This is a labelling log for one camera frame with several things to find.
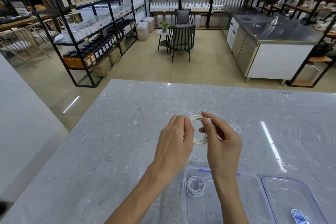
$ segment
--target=right hand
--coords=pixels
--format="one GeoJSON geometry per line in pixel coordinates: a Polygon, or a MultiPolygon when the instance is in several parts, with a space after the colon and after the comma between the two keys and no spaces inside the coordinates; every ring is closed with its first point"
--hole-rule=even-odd
{"type": "Polygon", "coordinates": [[[238,162],[243,141],[225,120],[202,112],[203,128],[199,132],[208,137],[208,162],[215,182],[236,182],[238,162]]]}

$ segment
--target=white wall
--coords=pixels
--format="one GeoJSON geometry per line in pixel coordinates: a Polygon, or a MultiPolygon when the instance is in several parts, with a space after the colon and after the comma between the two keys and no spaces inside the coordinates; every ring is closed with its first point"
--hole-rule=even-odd
{"type": "Polygon", "coordinates": [[[0,199],[15,201],[67,134],[0,54],[0,199]]]}

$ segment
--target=left hand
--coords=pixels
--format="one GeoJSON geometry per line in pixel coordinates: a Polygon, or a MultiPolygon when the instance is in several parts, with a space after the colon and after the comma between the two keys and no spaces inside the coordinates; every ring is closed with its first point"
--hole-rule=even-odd
{"type": "Polygon", "coordinates": [[[194,132],[190,119],[183,115],[174,115],[161,131],[151,165],[168,184],[185,166],[193,150],[194,132]]]}

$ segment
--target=hand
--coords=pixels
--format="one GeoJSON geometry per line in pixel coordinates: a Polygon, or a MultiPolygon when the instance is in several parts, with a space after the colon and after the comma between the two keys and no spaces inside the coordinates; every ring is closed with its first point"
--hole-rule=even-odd
{"type": "Polygon", "coordinates": [[[243,141],[226,121],[202,112],[203,128],[208,137],[208,162],[214,181],[236,182],[237,168],[243,141]]]}
{"type": "Polygon", "coordinates": [[[174,115],[161,131],[152,166],[167,185],[185,166],[193,150],[194,132],[190,119],[183,115],[174,115]]]}

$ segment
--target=charging cable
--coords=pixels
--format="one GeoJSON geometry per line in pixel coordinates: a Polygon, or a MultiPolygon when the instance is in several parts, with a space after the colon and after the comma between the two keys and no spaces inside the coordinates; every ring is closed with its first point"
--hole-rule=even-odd
{"type": "Polygon", "coordinates": [[[188,179],[186,185],[187,185],[187,192],[188,192],[189,196],[191,196],[191,197],[201,197],[201,196],[203,196],[205,184],[204,184],[204,181],[202,180],[201,177],[191,176],[188,179]],[[191,187],[191,184],[193,182],[198,183],[198,189],[193,189],[191,187]]]}
{"type": "MultiPolygon", "coordinates": [[[[203,117],[198,115],[198,114],[189,117],[190,121],[200,120],[201,118],[203,118],[203,117]]],[[[208,141],[207,134],[205,134],[202,139],[194,138],[194,144],[205,144],[205,143],[207,143],[207,141],[208,141]]]]}

